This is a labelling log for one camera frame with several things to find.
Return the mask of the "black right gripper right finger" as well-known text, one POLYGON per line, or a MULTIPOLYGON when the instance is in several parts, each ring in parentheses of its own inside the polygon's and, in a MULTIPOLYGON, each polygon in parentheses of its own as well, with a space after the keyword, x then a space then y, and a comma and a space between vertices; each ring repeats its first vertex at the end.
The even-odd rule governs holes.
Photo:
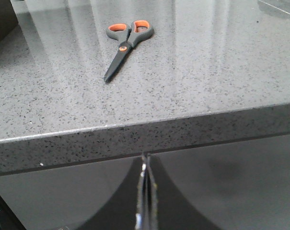
POLYGON ((155 230, 219 230, 173 183, 159 157, 148 155, 152 184, 152 226, 155 230))

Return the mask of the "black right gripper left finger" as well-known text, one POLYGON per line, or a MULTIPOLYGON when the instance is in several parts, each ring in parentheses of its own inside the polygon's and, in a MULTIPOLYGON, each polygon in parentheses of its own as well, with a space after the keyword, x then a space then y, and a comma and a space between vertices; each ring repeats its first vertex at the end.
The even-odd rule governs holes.
POLYGON ((134 158, 124 180, 111 198, 93 217, 83 223, 80 230, 134 230, 137 226, 139 197, 144 181, 143 160, 134 158))

